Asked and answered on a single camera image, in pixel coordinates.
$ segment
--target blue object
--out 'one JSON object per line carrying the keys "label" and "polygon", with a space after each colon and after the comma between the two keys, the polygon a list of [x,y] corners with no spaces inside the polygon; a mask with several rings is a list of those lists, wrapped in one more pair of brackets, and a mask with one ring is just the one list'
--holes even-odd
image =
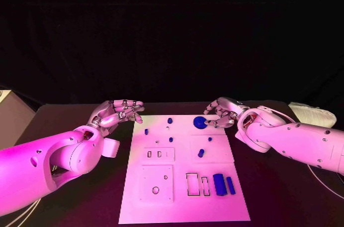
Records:
{"label": "blue object", "polygon": [[207,126],[204,124],[205,118],[201,116],[197,116],[192,120],[192,125],[198,128],[198,129],[204,129]]}
{"label": "blue object", "polygon": [[225,184],[224,184],[224,179],[221,174],[213,175],[213,182],[214,182],[215,194],[218,196],[224,196],[227,194],[227,189],[225,189]]}
{"label": "blue object", "polygon": [[202,154],[204,154],[204,150],[201,149],[201,150],[198,151],[198,157],[202,157]]}
{"label": "blue object", "polygon": [[234,195],[234,186],[233,186],[231,178],[227,177],[225,180],[227,180],[228,192],[231,195]]}

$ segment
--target black table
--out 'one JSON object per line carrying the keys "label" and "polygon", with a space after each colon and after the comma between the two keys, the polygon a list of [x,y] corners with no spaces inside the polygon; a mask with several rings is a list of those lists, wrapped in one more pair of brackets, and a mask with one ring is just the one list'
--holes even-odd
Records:
{"label": "black table", "polygon": [[[142,115],[202,114],[210,102],[146,103]],[[246,101],[296,117],[287,105],[276,101]],[[87,121],[97,105],[44,105],[17,144],[73,130]],[[118,225],[133,123],[119,124],[107,136],[120,141],[116,158],[102,157],[94,169],[48,194],[23,226],[109,227]],[[234,138],[236,127],[225,129],[234,166],[246,200],[250,222],[172,223],[154,226],[344,226],[344,200],[320,185],[305,164],[270,149],[251,150]],[[0,217],[0,226],[23,210]]]}

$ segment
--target black background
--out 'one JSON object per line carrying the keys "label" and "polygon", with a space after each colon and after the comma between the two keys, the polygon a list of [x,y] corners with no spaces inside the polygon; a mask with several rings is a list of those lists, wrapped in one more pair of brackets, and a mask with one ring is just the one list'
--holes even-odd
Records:
{"label": "black background", "polygon": [[342,0],[2,0],[0,86],[48,104],[302,102],[342,127]]}

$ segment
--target white cable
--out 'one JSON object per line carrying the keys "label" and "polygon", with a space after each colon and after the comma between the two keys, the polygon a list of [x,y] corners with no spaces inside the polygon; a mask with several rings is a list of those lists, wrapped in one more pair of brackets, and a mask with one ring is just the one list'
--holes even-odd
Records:
{"label": "white cable", "polygon": [[23,214],[4,226],[4,227],[10,227],[11,224],[21,218],[21,216],[27,213],[27,211],[33,208],[34,204],[40,201],[40,199],[37,201],[34,201],[30,205],[30,207],[27,208],[27,210],[23,212]]}
{"label": "white cable", "polygon": [[23,224],[23,222],[25,221],[25,219],[28,218],[28,216],[30,216],[31,212],[34,211],[34,209],[35,209],[35,207],[37,207],[37,204],[35,204],[35,206],[33,207],[33,209],[31,209],[31,211],[30,211],[28,215],[25,216],[25,218],[23,219],[23,221],[21,221],[21,223],[18,224],[18,226],[17,226],[17,227],[20,227],[20,225]]}
{"label": "white cable", "polygon": [[322,183],[322,181],[320,181],[319,178],[316,177],[316,175],[315,175],[315,173],[313,173],[313,171],[312,171],[309,165],[308,165],[308,168],[309,168],[310,173],[313,174],[316,180],[319,181],[319,183],[326,187],[326,189],[328,189],[336,196],[339,196],[339,197],[344,199],[344,197],[342,197],[339,194],[336,194],[336,193],[329,189],[329,187]]}

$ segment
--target robotic arm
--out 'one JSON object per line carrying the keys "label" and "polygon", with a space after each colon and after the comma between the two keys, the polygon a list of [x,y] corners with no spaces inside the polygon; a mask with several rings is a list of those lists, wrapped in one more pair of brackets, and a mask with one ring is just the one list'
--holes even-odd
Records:
{"label": "robotic arm", "polygon": [[[293,122],[267,107],[251,109],[225,97],[211,102],[204,114],[213,108],[220,119],[207,120],[204,123],[230,127],[237,121],[234,137],[251,149],[264,153],[272,147],[290,159],[344,175],[344,131]],[[284,116],[292,123],[286,124],[273,112]]]}
{"label": "robotic arm", "polygon": [[86,125],[0,151],[0,216],[18,210],[87,173],[100,156],[115,157],[116,140],[105,138],[118,123],[136,121],[143,103],[105,101]]}

